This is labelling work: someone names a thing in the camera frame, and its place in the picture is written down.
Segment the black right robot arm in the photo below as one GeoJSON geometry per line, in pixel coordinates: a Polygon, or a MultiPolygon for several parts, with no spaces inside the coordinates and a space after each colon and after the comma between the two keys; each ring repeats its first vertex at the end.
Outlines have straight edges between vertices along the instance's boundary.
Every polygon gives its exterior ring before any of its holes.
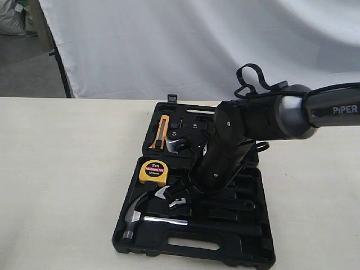
{"type": "Polygon", "coordinates": [[[269,94],[223,101],[209,124],[191,123],[169,132],[170,152],[189,148],[188,177],[164,191],[171,207],[223,191],[258,141],[304,140],[320,127],[359,125],[359,84],[311,90],[300,84],[269,94]]]}

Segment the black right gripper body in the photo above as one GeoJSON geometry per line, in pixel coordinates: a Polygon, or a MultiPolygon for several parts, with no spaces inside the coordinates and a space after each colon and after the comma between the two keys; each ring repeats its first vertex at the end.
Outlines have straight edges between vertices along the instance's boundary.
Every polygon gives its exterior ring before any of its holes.
{"type": "Polygon", "coordinates": [[[203,194],[194,186],[189,177],[181,177],[166,187],[164,197],[168,203],[185,199],[185,204],[197,204],[203,199],[203,194]]]}

